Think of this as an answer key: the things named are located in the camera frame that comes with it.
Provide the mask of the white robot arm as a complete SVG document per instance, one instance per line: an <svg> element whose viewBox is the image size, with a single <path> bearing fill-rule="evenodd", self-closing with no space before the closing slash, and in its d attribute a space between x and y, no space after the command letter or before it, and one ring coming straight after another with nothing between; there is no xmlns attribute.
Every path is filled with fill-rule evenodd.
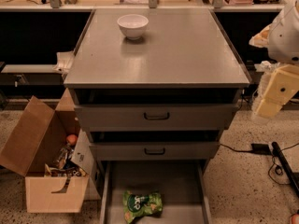
<svg viewBox="0 0 299 224"><path fill-rule="evenodd" d="M278 62L265 69L252 105L252 117L267 122L299 91L299 0L290 0L249 43Z"/></svg>

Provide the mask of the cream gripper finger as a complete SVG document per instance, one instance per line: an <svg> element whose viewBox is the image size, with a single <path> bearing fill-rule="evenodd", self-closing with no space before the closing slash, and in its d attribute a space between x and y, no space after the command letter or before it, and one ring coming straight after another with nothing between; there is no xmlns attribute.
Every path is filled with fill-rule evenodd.
<svg viewBox="0 0 299 224"><path fill-rule="evenodd" d="M286 64L265 73L255 100L255 118L271 119L299 92L299 67Z"/></svg>

